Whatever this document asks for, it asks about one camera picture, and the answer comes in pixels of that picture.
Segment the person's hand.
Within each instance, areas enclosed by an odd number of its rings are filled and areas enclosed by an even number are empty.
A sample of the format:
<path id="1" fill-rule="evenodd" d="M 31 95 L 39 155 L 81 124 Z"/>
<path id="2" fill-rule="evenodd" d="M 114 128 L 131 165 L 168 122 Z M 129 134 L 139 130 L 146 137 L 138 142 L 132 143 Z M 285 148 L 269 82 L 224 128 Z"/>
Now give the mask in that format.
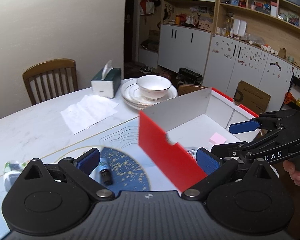
<path id="1" fill-rule="evenodd" d="M 300 186 L 300 171 L 296 170 L 296 166 L 293 162 L 285 160 L 283 162 L 283 168 L 289 173 L 290 178 L 294 181 L 294 184 Z"/>

